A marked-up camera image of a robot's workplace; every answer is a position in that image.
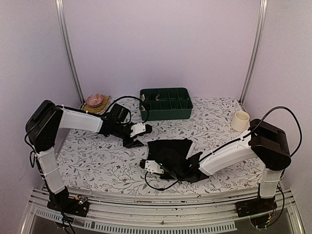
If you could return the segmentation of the black white-banded underwear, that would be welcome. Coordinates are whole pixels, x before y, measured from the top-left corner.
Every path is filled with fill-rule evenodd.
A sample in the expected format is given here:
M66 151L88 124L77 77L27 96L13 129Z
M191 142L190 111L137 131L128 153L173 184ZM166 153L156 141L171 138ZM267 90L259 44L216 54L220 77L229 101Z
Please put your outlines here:
M188 166L192 182L196 183L207 179L209 176L199 169L199 160L202 152L194 154L195 144L192 140L162 139L147 143L148 154L146 160L153 160L160 166L173 168L176 166Z

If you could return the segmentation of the green divided storage box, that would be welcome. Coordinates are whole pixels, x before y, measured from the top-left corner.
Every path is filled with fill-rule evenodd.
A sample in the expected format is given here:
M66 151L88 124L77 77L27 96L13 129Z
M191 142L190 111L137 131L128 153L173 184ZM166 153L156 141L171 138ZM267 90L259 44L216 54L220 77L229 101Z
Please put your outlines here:
M151 101L151 94L160 94L160 101ZM180 120L191 117L193 103L184 87L140 90L141 119L148 121Z

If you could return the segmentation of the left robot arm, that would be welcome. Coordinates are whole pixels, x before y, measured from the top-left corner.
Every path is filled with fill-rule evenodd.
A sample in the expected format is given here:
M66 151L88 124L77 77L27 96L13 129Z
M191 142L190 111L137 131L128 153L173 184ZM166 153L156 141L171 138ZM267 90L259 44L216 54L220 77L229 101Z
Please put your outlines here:
M25 143L35 154L39 173L49 192L55 195L53 203L61 211L67 212L73 206L71 198L63 194L66 186L57 164L59 151L69 132L79 130L118 137L125 148L142 146L137 137L150 133L152 127L146 121L126 122L129 112L129 109L117 103L99 115L44 100L29 118L25 126Z

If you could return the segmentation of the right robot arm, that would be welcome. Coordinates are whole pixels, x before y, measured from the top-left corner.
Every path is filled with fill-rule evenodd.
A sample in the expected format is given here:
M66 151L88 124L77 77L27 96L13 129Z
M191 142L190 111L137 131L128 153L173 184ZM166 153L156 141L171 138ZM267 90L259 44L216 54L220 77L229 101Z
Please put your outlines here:
M156 155L156 163L170 176L189 183L196 183L216 172L241 161L259 158L264 171L258 186L257 198L239 208L251 208L261 213L277 207L275 193L282 171L291 163L287 136L284 130L265 121L254 119L241 137L234 139L207 155L201 152L185 158L173 149L164 148Z

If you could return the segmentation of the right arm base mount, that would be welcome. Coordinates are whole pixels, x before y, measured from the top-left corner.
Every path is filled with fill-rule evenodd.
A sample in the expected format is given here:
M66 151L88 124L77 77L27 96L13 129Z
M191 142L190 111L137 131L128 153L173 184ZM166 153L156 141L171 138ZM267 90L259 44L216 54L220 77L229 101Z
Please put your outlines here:
M256 197L235 203L235 211L238 217L256 215L263 212L273 211L277 208L275 196L273 198Z

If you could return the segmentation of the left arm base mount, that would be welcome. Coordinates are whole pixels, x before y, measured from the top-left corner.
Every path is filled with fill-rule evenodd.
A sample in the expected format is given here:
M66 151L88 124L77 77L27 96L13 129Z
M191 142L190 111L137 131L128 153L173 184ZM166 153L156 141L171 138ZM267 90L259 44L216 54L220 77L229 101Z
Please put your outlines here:
M83 203L75 198L69 198L66 196L49 196L47 208L65 214L76 215L80 217L86 217L89 211L90 203L85 201Z

